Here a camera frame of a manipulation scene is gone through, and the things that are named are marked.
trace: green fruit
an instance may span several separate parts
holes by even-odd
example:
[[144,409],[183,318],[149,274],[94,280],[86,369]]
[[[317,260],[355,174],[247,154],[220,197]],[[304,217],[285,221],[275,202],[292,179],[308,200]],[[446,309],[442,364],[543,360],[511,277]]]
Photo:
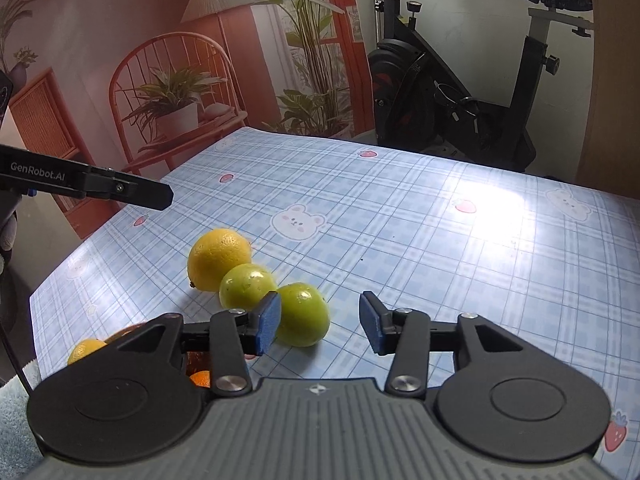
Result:
[[311,346],[329,330],[329,307],[320,292],[306,283],[291,283],[278,289],[282,315],[278,338],[291,346]]
[[220,283],[222,308],[252,310],[270,290],[277,290],[271,273],[256,264],[241,264],[225,274]]

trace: printed backdrop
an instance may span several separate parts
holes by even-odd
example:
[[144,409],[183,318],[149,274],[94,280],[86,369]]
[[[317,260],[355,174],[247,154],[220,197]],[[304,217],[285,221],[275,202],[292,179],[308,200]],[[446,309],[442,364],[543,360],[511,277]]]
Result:
[[[0,0],[28,149],[161,178],[241,128],[373,129],[355,0]],[[116,203],[55,197],[81,238]]]

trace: purple vase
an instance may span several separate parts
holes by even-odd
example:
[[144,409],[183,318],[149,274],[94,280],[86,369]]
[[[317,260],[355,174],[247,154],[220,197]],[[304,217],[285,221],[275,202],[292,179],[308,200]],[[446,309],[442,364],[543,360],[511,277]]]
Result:
[[23,62],[16,63],[7,75],[14,84],[14,92],[12,92],[14,96],[27,84],[27,66]]

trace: white cross logo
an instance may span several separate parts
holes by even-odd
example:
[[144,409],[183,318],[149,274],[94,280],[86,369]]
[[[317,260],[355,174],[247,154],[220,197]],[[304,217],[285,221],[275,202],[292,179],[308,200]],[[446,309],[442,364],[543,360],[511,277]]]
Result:
[[309,388],[309,391],[312,394],[316,394],[317,396],[321,396],[322,394],[325,393],[325,391],[327,391],[329,388],[327,388],[326,386],[322,386],[322,384],[314,384],[311,388]]

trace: exercise bike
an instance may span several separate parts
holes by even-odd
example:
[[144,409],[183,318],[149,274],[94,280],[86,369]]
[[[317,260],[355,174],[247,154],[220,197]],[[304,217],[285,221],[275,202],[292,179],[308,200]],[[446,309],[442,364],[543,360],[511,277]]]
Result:
[[526,130],[543,69],[555,75],[560,60],[548,56],[551,22],[575,27],[589,38],[593,23],[558,10],[593,10],[592,0],[529,0],[530,8],[516,86],[509,107],[482,101],[469,93],[431,45],[415,30],[422,4],[400,0],[376,2],[383,15],[382,39],[369,54],[376,136],[380,146],[423,152],[438,136],[464,154],[464,160],[505,170],[524,171],[536,157]]

